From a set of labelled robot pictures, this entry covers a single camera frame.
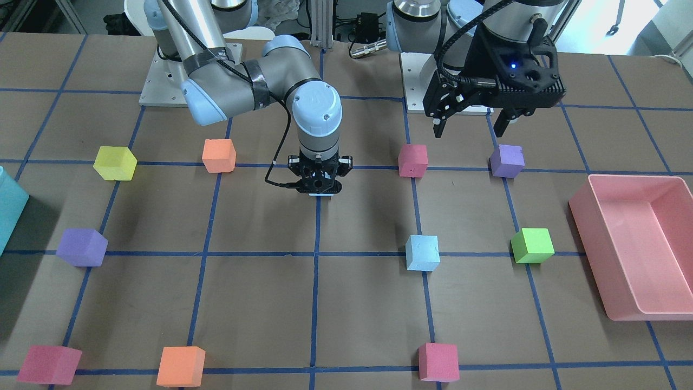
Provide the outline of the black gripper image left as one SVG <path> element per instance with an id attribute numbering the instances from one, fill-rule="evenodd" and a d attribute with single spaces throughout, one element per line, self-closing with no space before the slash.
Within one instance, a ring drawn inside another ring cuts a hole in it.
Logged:
<path id="1" fill-rule="evenodd" d="M 311 160 L 304 154 L 290 155 L 288 168 L 300 179 L 288 183 L 287 187 L 300 193 L 340 193 L 342 184 L 337 176 L 345 176 L 353 168 L 353 158 L 350 155 L 339 157 L 333 155 L 327 160 L 315 158 Z"/>

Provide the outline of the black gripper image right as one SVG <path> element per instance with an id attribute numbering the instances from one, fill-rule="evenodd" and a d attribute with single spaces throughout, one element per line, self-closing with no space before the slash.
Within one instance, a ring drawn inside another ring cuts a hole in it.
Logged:
<path id="1" fill-rule="evenodd" d="M 493 124 L 500 138 L 519 116 L 564 98 L 550 20 L 549 15 L 480 15 L 443 41 L 423 98 L 436 138 L 443 135 L 446 116 L 470 106 L 500 109 Z"/>

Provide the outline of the silver arm on image left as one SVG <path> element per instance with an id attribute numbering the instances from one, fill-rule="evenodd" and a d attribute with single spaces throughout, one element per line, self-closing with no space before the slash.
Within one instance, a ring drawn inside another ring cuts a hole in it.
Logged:
<path id="1" fill-rule="evenodd" d="M 343 109 L 339 93 L 322 81 L 309 52 L 291 35 L 278 35 L 262 56 L 240 62 L 225 33 L 257 22 L 255 1 L 146 1 L 143 10 L 159 56 L 173 65 L 175 80 L 193 119 L 203 126 L 280 103 L 298 128 L 299 153 L 288 158 L 297 177 L 283 187 L 330 196 L 353 168 L 339 154 Z"/>

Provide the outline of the silver arm on image right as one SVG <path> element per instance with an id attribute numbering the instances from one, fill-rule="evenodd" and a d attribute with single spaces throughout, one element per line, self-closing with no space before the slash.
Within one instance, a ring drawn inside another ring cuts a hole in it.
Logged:
<path id="1" fill-rule="evenodd" d="M 386 10 L 391 51 L 430 54 L 423 110 L 440 138 L 469 106 L 500 109 L 496 136 L 520 116 L 564 98 L 548 35 L 562 1 L 393 1 Z"/>

